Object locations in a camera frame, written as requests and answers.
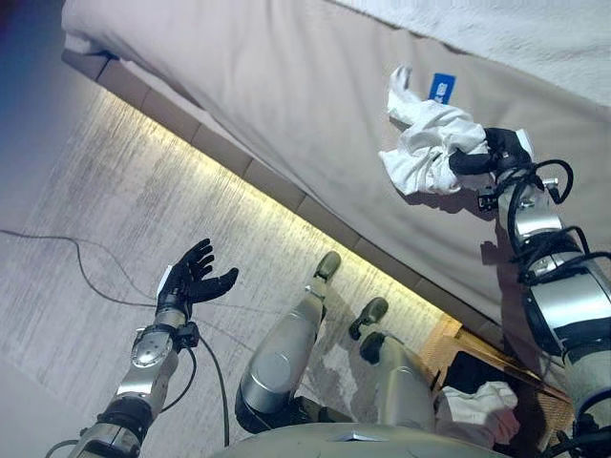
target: white towel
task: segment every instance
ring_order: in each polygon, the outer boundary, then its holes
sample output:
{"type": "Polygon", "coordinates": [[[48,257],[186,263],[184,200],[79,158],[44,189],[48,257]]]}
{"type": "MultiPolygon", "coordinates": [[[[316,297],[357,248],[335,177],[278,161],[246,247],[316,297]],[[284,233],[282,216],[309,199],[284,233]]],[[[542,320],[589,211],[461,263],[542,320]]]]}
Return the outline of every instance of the white towel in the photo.
{"type": "Polygon", "coordinates": [[[505,382],[487,382],[475,394],[446,386],[435,398],[435,432],[485,448],[507,445],[519,430],[516,406],[505,382]]]}
{"type": "Polygon", "coordinates": [[[611,105],[611,2],[334,0],[611,105]]]}
{"type": "Polygon", "coordinates": [[[448,159],[460,149],[488,154],[486,134],[470,114],[434,100],[422,101],[408,89],[411,69],[401,66],[390,76],[389,115],[410,127],[396,150],[380,152],[394,186],[405,195],[415,192],[453,194],[462,186],[479,188],[490,176],[457,177],[448,159]]]}

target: blue label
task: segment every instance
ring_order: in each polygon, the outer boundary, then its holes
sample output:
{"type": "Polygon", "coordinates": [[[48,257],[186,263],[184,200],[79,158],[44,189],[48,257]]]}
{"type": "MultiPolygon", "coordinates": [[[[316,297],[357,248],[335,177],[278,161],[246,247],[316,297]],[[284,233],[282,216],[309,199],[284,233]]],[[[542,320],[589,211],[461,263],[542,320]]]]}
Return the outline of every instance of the blue label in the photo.
{"type": "Polygon", "coordinates": [[[432,77],[429,100],[447,105],[450,101],[450,95],[452,95],[455,80],[456,77],[451,74],[436,73],[432,77]]]}

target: black cable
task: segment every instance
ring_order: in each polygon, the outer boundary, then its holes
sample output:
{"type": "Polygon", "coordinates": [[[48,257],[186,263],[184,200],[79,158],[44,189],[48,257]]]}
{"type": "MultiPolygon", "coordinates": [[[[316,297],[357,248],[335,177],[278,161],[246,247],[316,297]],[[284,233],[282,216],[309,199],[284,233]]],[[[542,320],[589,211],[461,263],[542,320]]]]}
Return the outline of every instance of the black cable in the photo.
{"type": "Polygon", "coordinates": [[[101,292],[99,289],[97,289],[95,287],[95,285],[91,282],[91,280],[89,279],[87,274],[85,273],[85,269],[83,268],[83,260],[82,260],[82,258],[80,256],[80,244],[78,243],[78,240],[73,238],[73,237],[65,237],[65,236],[31,236],[31,235],[28,235],[28,234],[22,234],[22,233],[10,231],[10,230],[7,230],[7,229],[0,229],[0,233],[6,234],[8,236],[18,237],[20,239],[64,240],[64,241],[68,241],[72,245],[74,245],[74,247],[76,248],[76,259],[78,260],[78,268],[80,269],[80,273],[83,276],[83,280],[85,280],[87,285],[98,296],[100,296],[101,298],[105,299],[106,301],[110,301],[110,302],[114,302],[114,303],[122,303],[124,305],[134,305],[134,306],[139,306],[139,307],[157,308],[157,306],[155,304],[153,304],[153,303],[121,301],[119,299],[112,298],[112,297],[108,296],[107,294],[104,294],[103,292],[101,292]]]}
{"type": "Polygon", "coordinates": [[[68,441],[61,441],[58,442],[57,444],[55,444],[53,447],[49,448],[49,451],[47,452],[47,454],[45,455],[45,458],[51,458],[52,455],[58,451],[60,448],[63,447],[67,447],[67,446],[75,446],[76,444],[78,444],[78,440],[77,439],[70,439],[68,441]]]}
{"type": "Polygon", "coordinates": [[[574,450],[584,446],[595,446],[598,444],[608,444],[611,441],[611,431],[599,431],[591,434],[583,434],[582,436],[568,441],[556,444],[547,448],[540,454],[540,458],[553,458],[564,453],[565,451],[574,450]]]}
{"type": "Polygon", "coordinates": [[[210,353],[210,357],[212,358],[214,367],[217,369],[217,375],[219,376],[219,385],[221,386],[222,397],[223,437],[225,446],[229,447],[229,406],[227,403],[227,393],[225,392],[225,381],[222,377],[221,366],[219,365],[219,361],[217,360],[217,355],[214,354],[214,351],[212,351],[212,348],[202,336],[200,336],[200,342],[203,344],[203,346],[206,347],[208,353],[210,353]]]}
{"type": "Polygon", "coordinates": [[[566,172],[566,185],[564,187],[564,190],[562,191],[562,194],[560,194],[558,190],[550,191],[550,195],[552,196],[552,199],[555,204],[563,203],[566,198],[568,198],[569,194],[571,193],[571,190],[573,189],[574,173],[571,166],[561,159],[544,160],[539,164],[533,164],[525,169],[513,170],[513,172],[510,173],[507,179],[505,179],[497,188],[497,192],[502,194],[509,186],[515,186],[510,199],[509,209],[507,211],[507,234],[512,248],[516,253],[516,255],[514,256],[514,260],[517,260],[519,263],[519,281],[527,286],[533,286],[538,283],[552,281],[558,278],[560,275],[564,274],[568,269],[574,268],[587,260],[593,260],[597,258],[608,258],[611,260],[611,253],[601,251],[595,253],[590,252],[590,247],[588,246],[585,234],[583,233],[583,230],[578,226],[569,226],[560,229],[559,231],[555,231],[554,233],[551,233],[548,239],[545,240],[537,248],[529,249],[527,247],[520,246],[516,236],[516,214],[522,194],[530,185],[535,185],[540,190],[545,189],[541,178],[537,175],[537,171],[549,165],[559,165],[566,172]],[[519,171],[524,172],[523,175],[517,176],[516,174],[519,171]],[[553,244],[561,238],[561,236],[571,231],[577,232],[584,254],[571,258],[570,260],[556,267],[554,270],[547,272],[539,277],[535,277],[532,272],[530,272],[530,267],[533,265],[533,263],[545,251],[550,249],[553,244]]]}
{"type": "Polygon", "coordinates": [[[248,413],[250,413],[253,417],[259,420],[263,424],[264,427],[266,427],[270,431],[273,429],[273,427],[271,427],[271,425],[268,422],[266,422],[263,418],[261,418],[261,416],[255,410],[253,410],[252,407],[247,402],[244,402],[243,405],[246,407],[246,410],[248,410],[248,413]]]}
{"type": "Polygon", "coordinates": [[[189,346],[185,346],[184,349],[187,350],[187,353],[189,353],[189,356],[191,357],[191,362],[193,363],[193,369],[191,370],[191,377],[189,377],[189,382],[187,382],[187,386],[184,388],[184,390],[181,392],[178,398],[176,398],[170,404],[165,406],[161,410],[161,413],[169,410],[170,408],[172,408],[173,406],[175,406],[176,404],[180,402],[180,400],[184,397],[184,395],[187,394],[187,391],[189,391],[189,389],[191,388],[191,384],[193,383],[193,380],[195,379],[195,374],[198,371],[198,362],[195,359],[195,354],[193,353],[193,350],[189,346]]]}
{"type": "MultiPolygon", "coordinates": [[[[0,233],[8,235],[8,236],[18,237],[20,239],[36,239],[36,240],[47,239],[47,240],[63,240],[63,241],[68,241],[72,245],[74,245],[74,247],[76,248],[76,259],[78,261],[78,268],[79,268],[80,273],[81,273],[81,275],[83,277],[83,280],[85,280],[87,285],[98,296],[100,296],[101,298],[103,298],[103,299],[105,299],[107,301],[114,302],[114,303],[119,303],[119,304],[123,304],[123,305],[133,305],[133,306],[142,306],[142,307],[148,307],[148,308],[157,308],[157,306],[154,303],[129,302],[129,301],[122,301],[122,300],[118,300],[118,299],[112,298],[112,297],[108,296],[107,294],[101,292],[99,289],[97,289],[93,285],[93,283],[91,282],[91,280],[87,276],[87,273],[85,272],[85,269],[83,267],[83,261],[82,261],[81,253],[80,253],[80,244],[79,244],[80,242],[90,243],[92,245],[95,245],[95,246],[98,246],[98,247],[102,248],[106,253],[108,253],[111,256],[111,258],[116,263],[116,265],[119,267],[119,269],[121,270],[121,272],[123,273],[125,278],[131,284],[131,286],[138,293],[143,295],[144,297],[146,297],[148,299],[151,299],[151,300],[153,299],[152,297],[146,295],[144,292],[142,292],[140,289],[137,288],[137,286],[134,284],[134,281],[130,278],[130,276],[125,271],[125,269],[123,268],[123,266],[121,265],[119,260],[113,254],[113,252],[111,252],[108,248],[106,248],[104,245],[102,245],[100,243],[97,243],[97,242],[94,242],[94,241],[90,241],[90,240],[86,240],[86,239],[78,239],[78,238],[66,237],[66,236],[34,236],[34,235],[23,234],[23,233],[12,231],[12,230],[8,230],[8,229],[0,229],[0,233]]],[[[222,397],[222,416],[223,416],[224,446],[225,447],[229,447],[229,407],[228,407],[228,402],[227,402],[227,393],[226,393],[226,390],[225,390],[225,383],[224,383],[224,379],[223,379],[222,372],[221,372],[221,366],[219,365],[219,361],[217,359],[217,356],[215,355],[214,351],[212,350],[212,348],[210,347],[208,342],[203,337],[201,337],[201,336],[200,336],[200,341],[206,347],[206,349],[208,350],[208,353],[210,353],[210,356],[212,357],[212,361],[214,362],[214,366],[217,369],[217,375],[219,376],[219,384],[221,386],[221,397],[222,397]]],[[[178,396],[178,398],[176,400],[174,400],[173,402],[171,402],[169,405],[165,406],[161,410],[161,412],[165,412],[165,411],[169,410],[170,408],[172,408],[173,406],[175,406],[186,395],[186,393],[189,391],[189,389],[191,388],[191,385],[193,384],[193,381],[195,379],[195,375],[196,375],[197,370],[198,370],[197,359],[195,357],[195,353],[193,352],[193,350],[189,346],[185,346],[185,349],[189,353],[189,356],[191,357],[191,361],[193,363],[193,370],[191,371],[191,376],[189,378],[189,381],[188,381],[186,387],[181,392],[181,394],[178,396]]],[[[69,440],[69,441],[60,442],[60,443],[54,445],[47,452],[47,455],[45,456],[45,458],[50,458],[53,455],[53,453],[55,453],[59,448],[63,448],[63,447],[70,446],[70,445],[75,446],[76,444],[78,444],[78,440],[69,440]]]]}

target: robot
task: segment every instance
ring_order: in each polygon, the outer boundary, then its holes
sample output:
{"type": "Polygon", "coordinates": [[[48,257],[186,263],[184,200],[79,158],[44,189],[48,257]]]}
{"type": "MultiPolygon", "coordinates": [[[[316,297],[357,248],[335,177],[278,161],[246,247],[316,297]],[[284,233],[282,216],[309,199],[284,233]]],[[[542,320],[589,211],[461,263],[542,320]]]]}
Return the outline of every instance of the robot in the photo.
{"type": "MultiPolygon", "coordinates": [[[[542,456],[566,450],[572,457],[611,456],[611,287],[594,262],[611,255],[590,252],[583,232],[565,226],[550,207],[550,200],[560,204],[571,190],[573,174],[566,162],[533,163],[523,132],[486,129],[486,137],[487,155],[458,151],[450,166],[458,176],[493,175],[495,185],[480,190],[478,206],[498,210],[515,252],[518,280],[525,286],[523,306],[534,338],[541,349],[562,357],[576,412],[573,438],[542,456]],[[552,164],[567,172],[562,193],[557,179],[537,174],[552,164]]],[[[206,279],[211,253],[210,241],[203,240],[166,272],[155,319],[138,331],[127,374],[71,458],[139,456],[149,426],[163,409],[178,353],[198,344],[198,329],[190,321],[193,304],[222,296],[238,277],[232,269],[206,279]]],[[[379,326],[388,309],[381,298],[371,301],[348,329],[361,356],[376,370],[378,424],[353,423],[340,412],[295,396],[339,265],[335,253],[323,258],[304,298],[269,331],[242,375],[235,413],[240,425],[256,435],[214,456],[503,456],[434,434],[432,395],[422,363],[379,326]]]]}

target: bed frame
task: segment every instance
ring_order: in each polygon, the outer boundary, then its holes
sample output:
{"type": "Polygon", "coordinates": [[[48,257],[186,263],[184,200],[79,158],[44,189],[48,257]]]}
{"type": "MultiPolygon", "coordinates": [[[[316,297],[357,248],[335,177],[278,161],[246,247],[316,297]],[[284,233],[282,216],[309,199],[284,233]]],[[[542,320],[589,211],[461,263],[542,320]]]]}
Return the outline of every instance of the bed frame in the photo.
{"type": "Polygon", "coordinates": [[[206,128],[193,116],[129,73],[117,59],[108,54],[83,55],[64,50],[62,60],[422,298],[461,321],[475,335],[497,348],[502,348],[502,331],[498,324],[362,238],[297,186],[269,171],[236,145],[206,128]]]}

